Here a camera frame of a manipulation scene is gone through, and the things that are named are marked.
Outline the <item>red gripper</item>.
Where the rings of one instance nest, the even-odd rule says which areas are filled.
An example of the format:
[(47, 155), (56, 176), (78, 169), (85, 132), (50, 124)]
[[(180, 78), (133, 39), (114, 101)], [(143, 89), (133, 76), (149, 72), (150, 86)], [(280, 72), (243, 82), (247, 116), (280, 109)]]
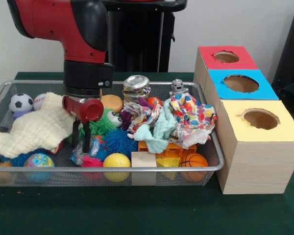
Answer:
[(72, 146), (76, 147), (79, 143), (79, 125), (83, 122), (84, 139), (83, 139), (83, 153), (88, 153), (90, 150), (90, 122), (98, 121), (104, 111), (103, 103), (97, 98), (78, 98), (65, 95), (62, 99), (63, 108), (67, 113), (76, 117), (73, 123), (72, 132)]

